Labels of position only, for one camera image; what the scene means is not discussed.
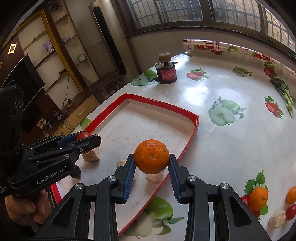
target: drawer handle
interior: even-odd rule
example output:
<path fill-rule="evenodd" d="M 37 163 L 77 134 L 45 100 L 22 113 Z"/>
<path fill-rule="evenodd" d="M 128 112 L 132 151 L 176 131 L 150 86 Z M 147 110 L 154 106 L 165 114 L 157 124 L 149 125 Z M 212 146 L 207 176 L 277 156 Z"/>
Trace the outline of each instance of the drawer handle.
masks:
<path fill-rule="evenodd" d="M 85 112 L 88 109 L 89 106 L 87 106 L 83 111 L 81 111 L 81 113 L 79 115 L 77 115 L 77 117 L 79 117 L 83 112 Z"/>

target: black bottle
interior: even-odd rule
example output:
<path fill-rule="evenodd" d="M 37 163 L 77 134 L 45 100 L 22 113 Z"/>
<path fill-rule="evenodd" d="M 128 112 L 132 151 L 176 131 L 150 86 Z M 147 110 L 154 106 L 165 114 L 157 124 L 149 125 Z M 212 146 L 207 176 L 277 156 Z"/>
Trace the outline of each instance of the black bottle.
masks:
<path fill-rule="evenodd" d="M 177 73 L 175 64 L 177 62 L 171 62 L 170 53 L 161 53 L 158 55 L 160 63 L 155 65 L 157 78 L 155 81 L 161 84 L 171 84 L 176 82 Z"/>

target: orange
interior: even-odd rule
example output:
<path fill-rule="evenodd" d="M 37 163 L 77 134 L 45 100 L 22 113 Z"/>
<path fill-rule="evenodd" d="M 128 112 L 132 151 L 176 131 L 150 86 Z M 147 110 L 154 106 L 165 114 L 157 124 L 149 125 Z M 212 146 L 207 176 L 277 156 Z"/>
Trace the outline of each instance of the orange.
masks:
<path fill-rule="evenodd" d="M 135 163 L 146 174 L 158 174 L 168 166 L 170 153 L 158 140 L 143 141 L 135 150 Z"/>
<path fill-rule="evenodd" d="M 267 203 L 268 192 L 264 187 L 258 187 L 249 194 L 249 208 L 258 211 Z"/>
<path fill-rule="evenodd" d="M 286 202 L 287 204 L 293 204 L 296 201 L 296 187 L 292 187 L 287 196 L 286 196 Z"/>

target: red label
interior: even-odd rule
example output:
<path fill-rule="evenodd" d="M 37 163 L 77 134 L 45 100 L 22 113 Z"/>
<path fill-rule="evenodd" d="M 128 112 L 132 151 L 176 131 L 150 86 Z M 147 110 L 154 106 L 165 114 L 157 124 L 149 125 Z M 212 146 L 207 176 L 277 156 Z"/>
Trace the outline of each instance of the red label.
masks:
<path fill-rule="evenodd" d="M 160 73 L 162 80 L 173 80 L 177 77 L 175 68 L 160 70 Z"/>

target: television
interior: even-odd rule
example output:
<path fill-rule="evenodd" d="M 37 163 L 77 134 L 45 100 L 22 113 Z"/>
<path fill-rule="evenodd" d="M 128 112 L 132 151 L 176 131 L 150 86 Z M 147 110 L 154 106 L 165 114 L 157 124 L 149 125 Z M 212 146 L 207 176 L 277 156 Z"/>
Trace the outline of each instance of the television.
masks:
<path fill-rule="evenodd" d="M 28 55 L 23 57 L 13 68 L 1 88 L 6 87 L 12 80 L 16 81 L 25 93 L 24 110 L 45 86 Z"/>

